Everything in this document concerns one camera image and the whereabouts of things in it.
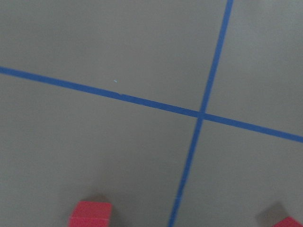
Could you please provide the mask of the red cube block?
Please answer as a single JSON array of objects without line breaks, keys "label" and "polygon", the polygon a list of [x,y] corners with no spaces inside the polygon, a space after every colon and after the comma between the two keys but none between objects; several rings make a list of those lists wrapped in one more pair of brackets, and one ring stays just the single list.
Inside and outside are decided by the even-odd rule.
[{"label": "red cube block", "polygon": [[108,227],[111,213],[109,202],[80,201],[70,215],[68,227]]}]

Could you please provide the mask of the red cube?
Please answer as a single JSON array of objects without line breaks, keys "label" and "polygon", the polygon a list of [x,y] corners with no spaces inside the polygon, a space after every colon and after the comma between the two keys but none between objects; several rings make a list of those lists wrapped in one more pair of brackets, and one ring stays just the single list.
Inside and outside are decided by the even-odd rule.
[{"label": "red cube", "polygon": [[283,220],[275,223],[273,227],[303,227],[303,224],[291,216],[284,218]]}]

